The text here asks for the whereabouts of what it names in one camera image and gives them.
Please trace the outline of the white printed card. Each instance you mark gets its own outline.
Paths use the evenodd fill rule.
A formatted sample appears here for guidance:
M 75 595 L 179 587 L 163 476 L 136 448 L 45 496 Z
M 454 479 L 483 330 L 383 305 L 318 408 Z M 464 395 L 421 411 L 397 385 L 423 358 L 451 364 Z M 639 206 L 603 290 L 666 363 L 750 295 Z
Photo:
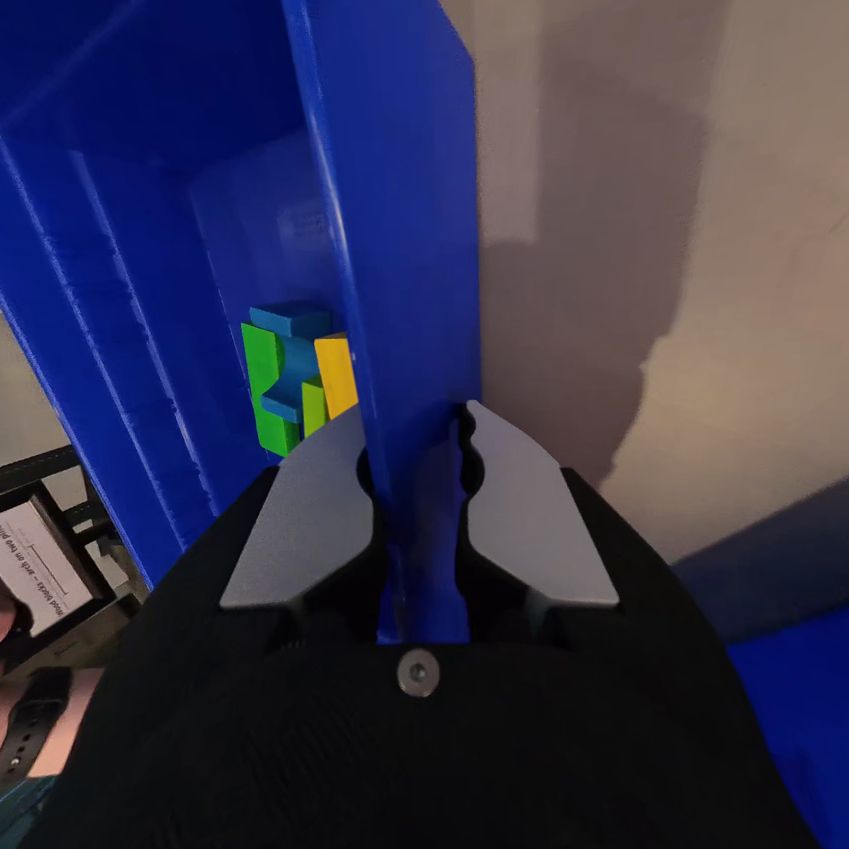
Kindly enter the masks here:
M 36 497 L 2 511 L 1 579 L 27 609 L 27 634 L 33 639 L 100 598 L 82 561 Z

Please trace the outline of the blue plastic bin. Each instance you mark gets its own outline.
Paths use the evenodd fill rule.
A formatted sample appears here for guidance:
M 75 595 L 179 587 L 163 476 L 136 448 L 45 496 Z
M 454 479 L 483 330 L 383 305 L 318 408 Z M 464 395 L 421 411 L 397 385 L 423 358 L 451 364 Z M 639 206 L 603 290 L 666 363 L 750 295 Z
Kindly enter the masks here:
M 149 585 L 272 462 L 241 324 L 345 331 L 383 640 L 468 638 L 474 64 L 440 2 L 2 2 L 2 308 Z
M 822 844 L 848 846 L 848 481 L 674 567 L 740 675 Z

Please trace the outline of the lime green plank block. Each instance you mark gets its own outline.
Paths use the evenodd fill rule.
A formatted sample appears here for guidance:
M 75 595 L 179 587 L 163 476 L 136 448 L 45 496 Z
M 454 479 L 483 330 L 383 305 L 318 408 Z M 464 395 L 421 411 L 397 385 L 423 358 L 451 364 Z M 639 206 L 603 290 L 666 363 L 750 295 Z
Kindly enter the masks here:
M 307 439 L 330 420 L 326 393 L 321 375 L 302 382 L 302 429 Z

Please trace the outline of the black wristwatch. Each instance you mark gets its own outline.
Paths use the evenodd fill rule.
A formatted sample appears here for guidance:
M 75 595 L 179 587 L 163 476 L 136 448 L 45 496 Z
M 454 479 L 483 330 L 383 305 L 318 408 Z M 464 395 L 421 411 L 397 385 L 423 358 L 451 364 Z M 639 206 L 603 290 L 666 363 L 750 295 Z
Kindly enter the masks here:
M 48 736 L 69 705 L 73 670 L 43 667 L 27 679 L 23 694 L 12 707 L 1 746 L 1 789 L 27 779 Z

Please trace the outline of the blue arch block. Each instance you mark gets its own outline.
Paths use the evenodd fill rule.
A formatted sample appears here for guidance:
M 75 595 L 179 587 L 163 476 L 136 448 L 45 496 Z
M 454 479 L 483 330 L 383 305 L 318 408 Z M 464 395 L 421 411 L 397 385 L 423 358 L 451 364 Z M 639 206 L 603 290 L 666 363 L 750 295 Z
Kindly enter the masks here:
M 317 302 L 277 302 L 249 309 L 253 326 L 273 336 L 273 375 L 260 391 L 260 407 L 296 425 L 304 421 L 302 384 L 319 373 L 314 342 L 330 335 L 333 315 Z

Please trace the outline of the yellow arch block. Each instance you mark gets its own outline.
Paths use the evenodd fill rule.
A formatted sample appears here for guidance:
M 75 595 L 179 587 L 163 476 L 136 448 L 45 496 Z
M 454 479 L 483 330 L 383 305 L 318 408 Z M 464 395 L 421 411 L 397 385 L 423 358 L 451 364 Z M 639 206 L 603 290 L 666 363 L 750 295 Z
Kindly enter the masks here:
M 341 332 L 318 338 L 314 348 L 329 418 L 336 419 L 358 404 L 347 335 Z

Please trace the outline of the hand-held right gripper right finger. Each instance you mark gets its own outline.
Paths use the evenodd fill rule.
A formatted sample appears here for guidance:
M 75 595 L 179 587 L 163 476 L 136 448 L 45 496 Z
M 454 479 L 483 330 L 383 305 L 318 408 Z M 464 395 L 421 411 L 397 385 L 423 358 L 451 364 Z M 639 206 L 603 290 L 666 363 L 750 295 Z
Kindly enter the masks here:
M 457 580 L 474 601 L 614 609 L 620 597 L 558 462 L 476 400 L 459 411 Z

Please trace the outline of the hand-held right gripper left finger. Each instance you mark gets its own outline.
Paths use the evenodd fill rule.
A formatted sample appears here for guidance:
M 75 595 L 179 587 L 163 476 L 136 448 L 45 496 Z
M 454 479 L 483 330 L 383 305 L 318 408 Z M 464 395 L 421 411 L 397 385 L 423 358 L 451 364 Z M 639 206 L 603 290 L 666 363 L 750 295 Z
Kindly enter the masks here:
M 359 406 L 319 428 L 278 466 L 232 576 L 223 610 L 281 608 L 329 589 L 370 559 L 386 572 L 383 521 L 361 480 L 367 463 Z

